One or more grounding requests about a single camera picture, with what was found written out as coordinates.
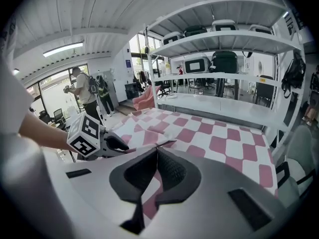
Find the white ceiling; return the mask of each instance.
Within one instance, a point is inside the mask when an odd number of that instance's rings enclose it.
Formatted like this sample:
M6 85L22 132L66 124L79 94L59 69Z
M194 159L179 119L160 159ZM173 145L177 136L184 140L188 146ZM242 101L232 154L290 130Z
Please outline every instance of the white ceiling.
M25 0L15 13L17 77L28 82L37 71L68 61L115 56L141 29L159 16L203 0ZM81 48L45 58L53 48L84 41Z

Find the checkered cloth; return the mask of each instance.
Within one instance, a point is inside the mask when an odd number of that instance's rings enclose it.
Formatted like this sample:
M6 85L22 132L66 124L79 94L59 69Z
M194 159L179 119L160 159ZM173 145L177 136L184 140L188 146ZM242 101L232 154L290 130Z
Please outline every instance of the checkered cloth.
M258 129L159 109L128 115L113 131L131 151L145 146L168 147L226 163L277 195L277 177L266 137ZM158 172L142 197L146 223L156 213L162 192Z

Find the fluorescent light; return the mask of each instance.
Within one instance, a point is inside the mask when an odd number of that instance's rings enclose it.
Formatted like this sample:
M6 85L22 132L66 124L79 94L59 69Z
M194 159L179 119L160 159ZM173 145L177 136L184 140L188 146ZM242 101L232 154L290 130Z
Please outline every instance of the fluorescent light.
M19 69L16 69L16 68L15 68L15 69L13 70L13 75L18 74L19 72L20 72Z
M69 49L73 49L73 48L77 48L77 47L82 47L83 46L83 42L77 42L77 43L72 43L72 44L68 44L68 45L64 45L64 46L61 46L61 47L58 47L58 48L55 48L53 50L49 50L47 52L44 52L44 56L45 57L48 57L48 56L51 56L55 53L58 53L58 52L61 52L61 51L64 51L64 50L69 50Z

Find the cable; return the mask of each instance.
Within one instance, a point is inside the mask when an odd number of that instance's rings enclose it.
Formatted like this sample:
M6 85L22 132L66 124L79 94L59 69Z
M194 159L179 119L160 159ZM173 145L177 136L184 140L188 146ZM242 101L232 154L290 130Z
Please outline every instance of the cable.
M74 159L74 157L73 157L73 154L72 154L72 152L69 150L69 153L70 153L70 155L71 155L71 157L72 157L72 159L73 159L73 163L76 163L76 161L75 161L75 159Z

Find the backpack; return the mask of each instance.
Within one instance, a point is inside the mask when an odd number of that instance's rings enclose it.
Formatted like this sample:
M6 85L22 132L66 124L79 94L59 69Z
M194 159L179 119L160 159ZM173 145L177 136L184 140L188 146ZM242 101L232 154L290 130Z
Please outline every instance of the backpack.
M282 79L281 88L284 91L284 97L288 98L291 94L291 86L294 88L300 88L304 81L306 71L306 64L304 63L299 52L294 51L294 58L291 61L288 70Z
M97 94L99 90L99 84L93 78L93 76L88 76L87 74L83 73L86 77L89 78L89 92L91 94Z

